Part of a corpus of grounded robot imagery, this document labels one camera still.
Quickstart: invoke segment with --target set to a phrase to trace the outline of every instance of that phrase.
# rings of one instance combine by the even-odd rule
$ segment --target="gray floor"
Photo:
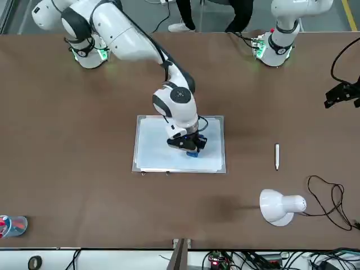
[[[33,23],[29,11],[39,0],[19,0],[13,19],[7,28],[8,34],[38,34],[46,33],[37,28]],[[131,16],[147,32],[152,32],[158,22],[168,14],[166,5],[150,4],[145,0],[123,0],[126,13]],[[193,19],[198,30],[202,32],[222,32],[233,19],[233,9],[230,6],[206,1],[202,23],[200,22],[201,6],[200,0],[192,0]],[[275,19],[270,11],[271,0],[255,0],[254,13],[247,30],[264,29],[268,30],[275,26]],[[180,22],[180,14],[176,3],[170,4],[171,17],[164,22],[159,31],[167,31],[169,24]],[[350,31],[341,0],[334,0],[332,9],[323,15],[306,17],[302,19],[304,31]]]

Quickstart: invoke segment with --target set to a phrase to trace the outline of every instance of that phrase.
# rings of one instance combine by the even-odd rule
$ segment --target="table surface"
[[[196,80],[200,115],[224,115],[227,174],[132,173],[137,115],[156,114],[151,95],[163,81],[153,62],[77,65],[59,35],[1,36],[1,214],[29,217],[22,237],[1,247],[357,248],[360,234],[325,217],[268,224],[259,194],[272,188],[307,199],[308,175],[345,186],[344,210],[358,219],[359,109],[324,109],[334,57],[358,33],[300,34],[282,67],[254,61],[224,33],[155,35]],[[356,81],[359,45],[339,61]],[[281,165],[274,168],[274,144]],[[330,187],[314,182],[330,208]],[[334,214],[334,220],[345,226]]]

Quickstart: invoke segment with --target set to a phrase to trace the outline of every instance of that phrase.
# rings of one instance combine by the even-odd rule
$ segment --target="blue object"
[[[190,156],[190,157],[192,157],[192,158],[197,158],[197,156],[199,155],[199,153],[198,153],[198,152],[196,152],[196,153],[186,152],[186,155],[188,155],[188,156]]]

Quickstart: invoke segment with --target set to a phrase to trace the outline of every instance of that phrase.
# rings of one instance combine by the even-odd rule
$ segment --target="pen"
[[[275,143],[275,170],[279,170],[280,167],[280,144]]]

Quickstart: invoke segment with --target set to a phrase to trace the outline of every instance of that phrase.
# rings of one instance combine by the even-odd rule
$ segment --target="lamp shade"
[[[303,212],[306,201],[299,195],[284,196],[275,190],[263,190],[260,194],[260,210],[267,222],[274,226],[290,223],[294,213]]]

